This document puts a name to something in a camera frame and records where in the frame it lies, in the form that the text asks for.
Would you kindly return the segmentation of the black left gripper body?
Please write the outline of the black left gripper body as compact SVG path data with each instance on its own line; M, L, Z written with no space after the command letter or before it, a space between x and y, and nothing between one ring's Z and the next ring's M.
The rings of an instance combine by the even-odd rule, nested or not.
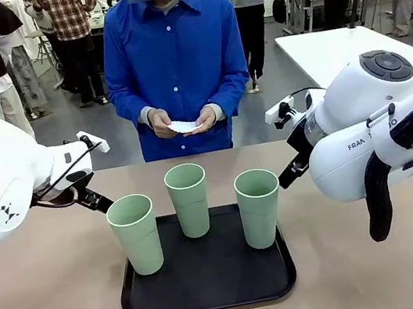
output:
M59 209L64 207L71 207L78 203L82 192L86 189L85 183L79 182L71 185L67 189L54 196L40 197L36 193L32 200L34 207Z

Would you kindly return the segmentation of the person's right hand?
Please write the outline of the person's right hand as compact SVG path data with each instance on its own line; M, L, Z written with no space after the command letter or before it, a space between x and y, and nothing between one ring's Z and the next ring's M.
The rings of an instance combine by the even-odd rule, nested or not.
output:
M172 122L166 111L162 109L151 109L147 113L147 119L149 120L150 127L159 138L168 139L178 135L176 131L173 131L169 127Z

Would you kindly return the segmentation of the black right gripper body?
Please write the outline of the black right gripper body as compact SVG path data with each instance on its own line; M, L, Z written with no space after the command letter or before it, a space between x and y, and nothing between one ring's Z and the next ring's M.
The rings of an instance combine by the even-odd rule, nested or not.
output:
M302 119L295 126L291 135L287 138L287 143L297 151L298 157L301 160L307 161L313 150L312 144L308 141L304 126L307 120Z

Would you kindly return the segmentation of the person's left hand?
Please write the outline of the person's left hand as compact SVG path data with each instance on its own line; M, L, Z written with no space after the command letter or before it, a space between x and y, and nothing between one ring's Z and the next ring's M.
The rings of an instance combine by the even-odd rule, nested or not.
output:
M200 133L205 133L215 124L217 121L217 116L215 110L210 106L204 106L200 112L200 116L196 121L196 129L190 131L190 133L185 133L184 136L199 135Z

